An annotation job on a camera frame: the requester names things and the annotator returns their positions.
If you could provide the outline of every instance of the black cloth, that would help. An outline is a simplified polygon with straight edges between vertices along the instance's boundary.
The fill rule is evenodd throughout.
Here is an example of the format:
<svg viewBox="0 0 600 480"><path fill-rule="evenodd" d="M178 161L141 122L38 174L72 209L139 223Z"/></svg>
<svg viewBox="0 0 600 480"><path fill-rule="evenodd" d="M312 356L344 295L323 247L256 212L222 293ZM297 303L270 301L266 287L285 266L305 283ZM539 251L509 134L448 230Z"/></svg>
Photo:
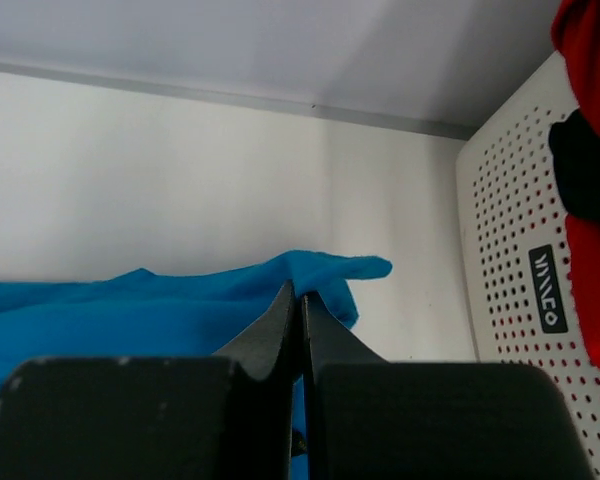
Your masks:
<svg viewBox="0 0 600 480"><path fill-rule="evenodd" d="M551 126L549 147L564 208L600 224L600 137L580 110Z"/></svg>

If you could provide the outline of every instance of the white wall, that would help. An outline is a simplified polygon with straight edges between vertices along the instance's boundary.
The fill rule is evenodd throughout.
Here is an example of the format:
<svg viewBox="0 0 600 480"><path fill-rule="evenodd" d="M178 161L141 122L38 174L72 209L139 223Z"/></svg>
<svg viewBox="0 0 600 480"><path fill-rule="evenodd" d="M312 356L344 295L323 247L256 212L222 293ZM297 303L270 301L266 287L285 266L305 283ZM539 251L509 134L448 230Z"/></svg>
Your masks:
<svg viewBox="0 0 600 480"><path fill-rule="evenodd" d="M377 253L395 270L354 286L358 334L392 359L474 358L462 144L0 73L0 280Z"/></svg>
<svg viewBox="0 0 600 480"><path fill-rule="evenodd" d="M480 126L560 0L0 0L0 61Z"/></svg>

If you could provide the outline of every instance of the red cloth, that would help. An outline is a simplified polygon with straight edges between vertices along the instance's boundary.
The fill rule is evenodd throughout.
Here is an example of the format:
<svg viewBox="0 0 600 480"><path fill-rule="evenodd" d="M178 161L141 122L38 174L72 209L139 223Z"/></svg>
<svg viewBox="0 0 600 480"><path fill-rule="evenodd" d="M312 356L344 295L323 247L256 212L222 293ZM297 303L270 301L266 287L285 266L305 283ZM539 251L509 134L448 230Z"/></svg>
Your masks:
<svg viewBox="0 0 600 480"><path fill-rule="evenodd" d="M567 215L571 286L589 358L600 369L600 226Z"/></svg>
<svg viewBox="0 0 600 480"><path fill-rule="evenodd" d="M582 114L600 136L600 0L563 0L551 38Z"/></svg>

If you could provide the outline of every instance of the blue towel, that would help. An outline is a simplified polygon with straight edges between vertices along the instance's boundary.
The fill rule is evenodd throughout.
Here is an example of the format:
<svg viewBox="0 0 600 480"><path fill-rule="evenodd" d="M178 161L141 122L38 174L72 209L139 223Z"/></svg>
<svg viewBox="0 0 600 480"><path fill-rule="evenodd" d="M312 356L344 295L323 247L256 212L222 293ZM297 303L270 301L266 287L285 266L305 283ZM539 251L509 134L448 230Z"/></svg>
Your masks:
<svg viewBox="0 0 600 480"><path fill-rule="evenodd" d="M317 290L351 327L358 313L345 279L380 278L378 257L291 251L238 270L193 277L136 270L93 283L0 283L0 385L21 362L40 355L209 355L267 309L287 280L297 295ZM305 432L301 383L294 426ZM307 478L306 456L292 462Z"/></svg>

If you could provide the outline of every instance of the white ceiling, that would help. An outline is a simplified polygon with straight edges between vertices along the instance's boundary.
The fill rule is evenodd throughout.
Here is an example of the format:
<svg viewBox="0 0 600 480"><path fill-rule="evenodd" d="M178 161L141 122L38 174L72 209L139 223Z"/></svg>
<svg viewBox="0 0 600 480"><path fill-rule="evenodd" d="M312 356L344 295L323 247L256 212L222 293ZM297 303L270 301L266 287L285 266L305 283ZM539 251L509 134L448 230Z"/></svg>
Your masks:
<svg viewBox="0 0 600 480"><path fill-rule="evenodd" d="M0 0L0 61L478 126L560 0Z"/></svg>

